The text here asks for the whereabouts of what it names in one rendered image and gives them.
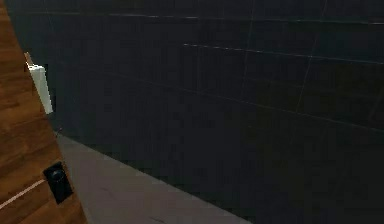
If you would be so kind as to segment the brown wooden room door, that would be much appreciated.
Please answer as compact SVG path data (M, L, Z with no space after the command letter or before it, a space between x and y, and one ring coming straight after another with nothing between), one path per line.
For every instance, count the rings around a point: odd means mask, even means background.
M44 171L67 171L4 0L0 0L0 224L88 224L76 193L58 203Z

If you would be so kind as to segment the white wall box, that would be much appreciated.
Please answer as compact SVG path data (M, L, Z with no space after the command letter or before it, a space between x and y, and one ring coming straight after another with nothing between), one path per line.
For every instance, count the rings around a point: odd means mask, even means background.
M52 107L52 101L51 101L50 92L48 88L45 68L40 65L29 65L28 69L34 81L35 87L37 89L40 100L44 107L45 113L46 114L52 113L53 107Z

